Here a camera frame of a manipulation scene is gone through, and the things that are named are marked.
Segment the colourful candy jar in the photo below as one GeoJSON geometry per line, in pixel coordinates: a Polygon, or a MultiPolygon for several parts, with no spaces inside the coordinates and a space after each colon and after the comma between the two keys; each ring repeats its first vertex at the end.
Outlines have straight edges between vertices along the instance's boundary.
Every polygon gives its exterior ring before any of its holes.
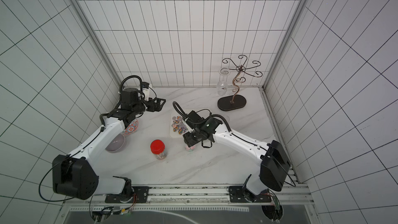
{"type": "Polygon", "coordinates": [[[189,147],[188,145],[185,145],[185,150],[188,151],[188,152],[192,152],[192,151],[195,150],[195,145],[193,145],[191,147],[189,147]]]}

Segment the pile of colourful candies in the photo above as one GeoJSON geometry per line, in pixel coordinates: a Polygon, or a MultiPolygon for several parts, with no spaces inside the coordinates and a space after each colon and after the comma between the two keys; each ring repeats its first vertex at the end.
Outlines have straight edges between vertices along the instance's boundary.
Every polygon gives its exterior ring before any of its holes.
{"type": "Polygon", "coordinates": [[[171,123],[172,132],[175,134],[183,135],[187,132],[188,128],[181,116],[173,116],[171,123]]]}

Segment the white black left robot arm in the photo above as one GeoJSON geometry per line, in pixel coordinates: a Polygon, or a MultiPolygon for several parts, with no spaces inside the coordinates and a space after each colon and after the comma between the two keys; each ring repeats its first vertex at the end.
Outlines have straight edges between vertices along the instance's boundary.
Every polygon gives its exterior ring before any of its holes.
{"type": "Polygon", "coordinates": [[[159,112],[166,103],[150,97],[150,83],[139,76],[126,77],[119,86],[119,99],[109,113],[100,115],[100,127],[67,155],[58,155],[48,171],[54,193],[67,199],[87,200],[97,195],[116,195],[124,202],[134,196],[131,180],[125,177],[96,174],[93,166],[100,154],[137,118],[145,112],[159,112]]]}

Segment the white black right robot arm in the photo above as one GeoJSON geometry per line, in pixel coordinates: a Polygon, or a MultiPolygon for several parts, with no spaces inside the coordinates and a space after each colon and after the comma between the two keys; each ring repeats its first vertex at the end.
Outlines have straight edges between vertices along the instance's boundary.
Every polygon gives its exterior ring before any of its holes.
{"type": "Polygon", "coordinates": [[[230,147],[251,158],[259,167],[257,177],[249,176],[246,191],[249,196],[259,196],[265,190],[281,192],[287,184],[291,162],[282,144],[276,140],[271,142],[258,141],[233,130],[227,120],[219,114],[211,114],[207,118],[197,112],[186,113],[174,101],[173,108],[189,126],[183,135],[184,143],[188,147],[201,144],[210,149],[213,144],[230,147]]]}

